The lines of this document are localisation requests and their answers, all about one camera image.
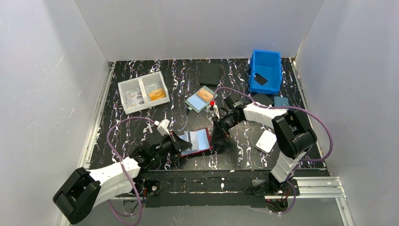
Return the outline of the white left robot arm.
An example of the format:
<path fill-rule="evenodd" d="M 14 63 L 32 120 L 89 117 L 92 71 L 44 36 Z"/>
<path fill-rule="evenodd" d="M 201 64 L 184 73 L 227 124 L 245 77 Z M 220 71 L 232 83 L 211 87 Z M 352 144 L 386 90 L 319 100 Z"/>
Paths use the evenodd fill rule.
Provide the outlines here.
<path fill-rule="evenodd" d="M 71 224 L 81 222 L 91 210 L 120 194 L 139 195 L 135 182 L 155 161 L 167 154 L 177 155 L 192 147 L 188 135 L 179 137 L 171 131 L 159 143 L 144 142 L 121 162 L 86 170 L 77 168 L 53 196 L 53 203 Z"/>

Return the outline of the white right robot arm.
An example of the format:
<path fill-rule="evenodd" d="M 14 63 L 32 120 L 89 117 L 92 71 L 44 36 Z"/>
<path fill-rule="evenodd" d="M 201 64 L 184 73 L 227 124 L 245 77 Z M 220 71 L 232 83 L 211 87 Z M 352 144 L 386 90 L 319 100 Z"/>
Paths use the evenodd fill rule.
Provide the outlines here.
<path fill-rule="evenodd" d="M 272 128 L 280 154 L 269 174 L 269 182 L 286 182 L 304 154 L 317 142 L 317 136 L 308 119 L 309 112 L 302 108 L 268 107 L 232 96 L 227 97 L 225 103 L 231 112 L 222 118 L 213 119 L 210 144 L 214 145 L 229 137 L 229 130 L 242 121 L 257 122 Z"/>

